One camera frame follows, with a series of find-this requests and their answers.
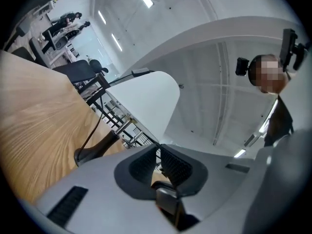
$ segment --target person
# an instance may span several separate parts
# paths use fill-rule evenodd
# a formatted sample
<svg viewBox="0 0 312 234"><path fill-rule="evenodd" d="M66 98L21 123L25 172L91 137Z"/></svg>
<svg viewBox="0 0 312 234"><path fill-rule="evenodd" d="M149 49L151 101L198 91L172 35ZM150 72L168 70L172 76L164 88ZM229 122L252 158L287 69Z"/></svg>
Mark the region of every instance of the person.
<svg viewBox="0 0 312 234"><path fill-rule="evenodd" d="M248 78L253 86L263 93L278 95L288 82L295 76L292 73L283 72L275 55L259 55L250 63ZM269 119L267 134L264 138L264 146L273 144L292 132L292 118L281 98L277 97L277 105Z"/></svg>
<svg viewBox="0 0 312 234"><path fill-rule="evenodd" d="M65 35L66 35L68 40L71 40L71 39L75 38L77 35L79 35L84 28L86 28L90 25L91 25L90 22L86 21L83 25L80 25L80 26L79 25L76 25L73 27L69 26L69 28L67 28L67 29L69 29L69 31L65 31L66 32Z"/></svg>
<svg viewBox="0 0 312 234"><path fill-rule="evenodd" d="M250 63L248 78L253 86L263 93L279 94L294 76L283 72L275 55L258 55Z"/></svg>
<svg viewBox="0 0 312 234"><path fill-rule="evenodd" d="M51 22L52 24L54 24L54 23L59 22L59 21L60 21L61 19L63 19L63 18L70 18L72 21L74 21L75 18L79 18L79 19L80 19L81 17L82 17L82 13L80 13L80 12L74 13L73 11L71 11L71 12L64 13L64 14L63 14L62 16L60 16L60 17L51 19L50 22Z"/></svg>
<svg viewBox="0 0 312 234"><path fill-rule="evenodd" d="M46 38L48 36L48 31L50 31L52 37L56 36L61 31L61 29L71 25L71 23L73 23L73 21L76 18L81 18L81 16L82 16L82 14L80 12L77 12L75 14L69 13L69 14L65 15L56 24L54 24L50 28L46 29L41 34L41 38L43 40L46 40Z"/></svg>

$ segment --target wooden desk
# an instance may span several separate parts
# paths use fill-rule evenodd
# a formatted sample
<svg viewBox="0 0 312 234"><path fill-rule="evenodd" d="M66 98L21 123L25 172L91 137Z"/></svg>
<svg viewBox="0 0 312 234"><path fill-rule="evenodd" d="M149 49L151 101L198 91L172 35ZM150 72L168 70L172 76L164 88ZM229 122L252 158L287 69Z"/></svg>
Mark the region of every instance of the wooden desk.
<svg viewBox="0 0 312 234"><path fill-rule="evenodd" d="M0 51L0 166L18 198L34 202L76 168L98 116L67 76ZM103 121L86 147L111 130ZM105 155L124 150L121 141Z"/></svg>

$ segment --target black cable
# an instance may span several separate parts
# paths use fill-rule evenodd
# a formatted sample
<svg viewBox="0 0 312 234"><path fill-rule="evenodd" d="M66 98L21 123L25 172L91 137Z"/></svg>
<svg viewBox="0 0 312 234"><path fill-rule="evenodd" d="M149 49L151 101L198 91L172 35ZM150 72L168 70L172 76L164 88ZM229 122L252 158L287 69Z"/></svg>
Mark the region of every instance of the black cable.
<svg viewBox="0 0 312 234"><path fill-rule="evenodd" d="M131 76L131 75L132 75L132 74L129 74L129 75L127 75L127 76L124 76L124 77L118 78L118 79L116 79L116 80L113 80L112 82L109 83L109 85L111 85L111 84L113 84L113 83L115 83L115 82L117 82L117 81L120 81L120 80L122 80L122 79L125 79L126 77L129 77L129 76Z"/></svg>
<svg viewBox="0 0 312 234"><path fill-rule="evenodd" d="M93 129L92 132L89 134L89 136L87 137L86 141L84 142L84 144L83 144L82 147L80 148L79 153L78 153L78 155L77 155L78 158L79 158L79 155L80 155L82 149L86 146L86 144L88 143L89 139L91 138L91 136L92 136L92 135L94 134L94 132L96 131L96 129L97 129L97 127L98 127L100 121L102 120L102 115L103 115L103 111L104 111L104 109L103 109L103 101L102 101L102 97L100 97L99 99L100 99L100 101L101 101L101 107L102 107L101 116L99 117L96 126L94 127L94 129Z"/></svg>

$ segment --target floor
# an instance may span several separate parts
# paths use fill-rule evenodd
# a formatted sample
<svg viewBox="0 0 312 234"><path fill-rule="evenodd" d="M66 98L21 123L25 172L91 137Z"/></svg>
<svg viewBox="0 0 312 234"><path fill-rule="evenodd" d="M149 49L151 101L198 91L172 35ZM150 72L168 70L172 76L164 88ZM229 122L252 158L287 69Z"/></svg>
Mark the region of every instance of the floor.
<svg viewBox="0 0 312 234"><path fill-rule="evenodd" d="M45 31L50 26L51 26L51 23L46 16L43 16L42 18L34 19L31 23L31 27L30 27L29 32L24 37L18 37L15 40L15 42L11 45L8 52L11 53L20 47L25 47L29 51L29 53L33 56L33 58L35 58L33 52L31 51L31 48L30 48L28 42L32 37L38 38L40 36L40 33ZM46 43L43 42L43 43L39 43L39 44L43 48ZM46 56L48 57L49 60L52 60L53 55L54 55L53 49L50 48L47 51ZM62 66L65 64L67 64L66 60L63 57L60 57L51 66L52 66L52 68L55 68L55 67Z"/></svg>

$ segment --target desk surface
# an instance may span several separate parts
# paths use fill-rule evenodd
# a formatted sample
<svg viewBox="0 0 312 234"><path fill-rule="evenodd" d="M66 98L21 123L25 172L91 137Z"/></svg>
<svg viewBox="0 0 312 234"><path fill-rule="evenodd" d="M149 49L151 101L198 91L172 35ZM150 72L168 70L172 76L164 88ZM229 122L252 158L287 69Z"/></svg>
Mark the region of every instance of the desk surface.
<svg viewBox="0 0 312 234"><path fill-rule="evenodd" d="M61 73L3 51L0 72L0 166L16 196L34 202L76 168L98 116ZM101 121L86 147L110 130ZM105 155L124 149L120 140Z"/></svg>

